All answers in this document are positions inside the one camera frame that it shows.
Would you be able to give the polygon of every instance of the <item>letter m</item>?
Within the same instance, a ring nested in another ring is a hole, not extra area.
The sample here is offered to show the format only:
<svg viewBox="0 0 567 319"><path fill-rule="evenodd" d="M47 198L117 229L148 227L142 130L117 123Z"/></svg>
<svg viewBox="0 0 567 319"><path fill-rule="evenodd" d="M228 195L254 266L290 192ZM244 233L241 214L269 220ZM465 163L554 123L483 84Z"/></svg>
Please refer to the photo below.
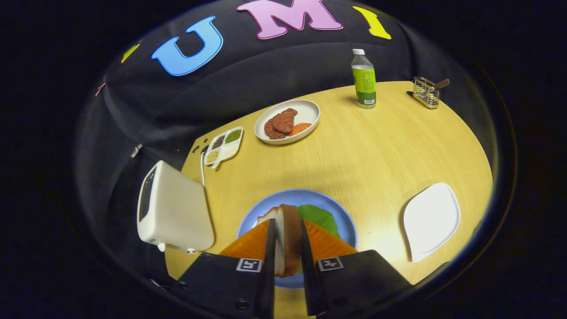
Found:
<svg viewBox="0 0 567 319"><path fill-rule="evenodd" d="M316 30L338 30L342 24L336 22L327 8L321 3L323 0L293 0L291 7L275 3L270 0L257 0L237 7L238 11L248 11L260 27L256 35L258 39L270 39L287 33L287 28L279 26L274 18L286 23L288 26L303 30L305 15L311 18L309 26Z"/></svg>

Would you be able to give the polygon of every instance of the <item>blue letter u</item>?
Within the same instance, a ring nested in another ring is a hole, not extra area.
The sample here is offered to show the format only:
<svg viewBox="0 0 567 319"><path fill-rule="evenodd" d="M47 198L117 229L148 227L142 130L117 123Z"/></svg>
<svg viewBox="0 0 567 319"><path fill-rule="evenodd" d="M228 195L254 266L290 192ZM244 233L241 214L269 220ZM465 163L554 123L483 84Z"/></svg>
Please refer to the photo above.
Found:
<svg viewBox="0 0 567 319"><path fill-rule="evenodd" d="M209 62L222 47L222 36L214 27L214 15L205 18L185 30L185 33L195 32L205 44L194 56L186 57L175 44L178 36L169 39L161 45L152 59L157 59L167 73L175 76L186 75Z"/></svg>

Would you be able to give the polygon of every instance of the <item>toast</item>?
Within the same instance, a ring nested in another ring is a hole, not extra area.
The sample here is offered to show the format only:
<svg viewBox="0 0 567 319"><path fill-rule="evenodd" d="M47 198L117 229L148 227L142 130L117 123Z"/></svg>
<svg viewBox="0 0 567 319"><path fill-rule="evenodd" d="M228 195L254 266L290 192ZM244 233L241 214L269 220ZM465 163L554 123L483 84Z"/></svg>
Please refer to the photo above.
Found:
<svg viewBox="0 0 567 319"><path fill-rule="evenodd" d="M301 221L297 208L281 204L258 217L258 225L268 219L276 220L276 253L274 275L290 277L299 271L301 256Z"/></svg>

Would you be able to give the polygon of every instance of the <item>lettuce leaf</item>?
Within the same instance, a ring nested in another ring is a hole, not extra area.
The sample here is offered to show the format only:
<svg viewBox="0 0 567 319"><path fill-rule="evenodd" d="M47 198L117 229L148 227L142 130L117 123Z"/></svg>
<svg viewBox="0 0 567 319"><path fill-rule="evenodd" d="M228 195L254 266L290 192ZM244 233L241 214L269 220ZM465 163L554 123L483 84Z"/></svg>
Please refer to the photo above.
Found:
<svg viewBox="0 0 567 319"><path fill-rule="evenodd" d="M300 219L306 219L323 227L331 234L341 238L338 234L337 223L333 214L315 205L301 205L297 207Z"/></svg>

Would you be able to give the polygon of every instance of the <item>metal utensil holder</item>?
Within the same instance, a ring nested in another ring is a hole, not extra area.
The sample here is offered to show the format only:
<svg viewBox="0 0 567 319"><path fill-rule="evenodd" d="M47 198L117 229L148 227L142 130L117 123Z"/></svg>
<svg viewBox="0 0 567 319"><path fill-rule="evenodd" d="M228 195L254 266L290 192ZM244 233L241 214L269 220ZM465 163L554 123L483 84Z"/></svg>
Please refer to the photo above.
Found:
<svg viewBox="0 0 567 319"><path fill-rule="evenodd" d="M433 88L435 83L423 77L413 77L413 97L426 108L439 106L439 90Z"/></svg>

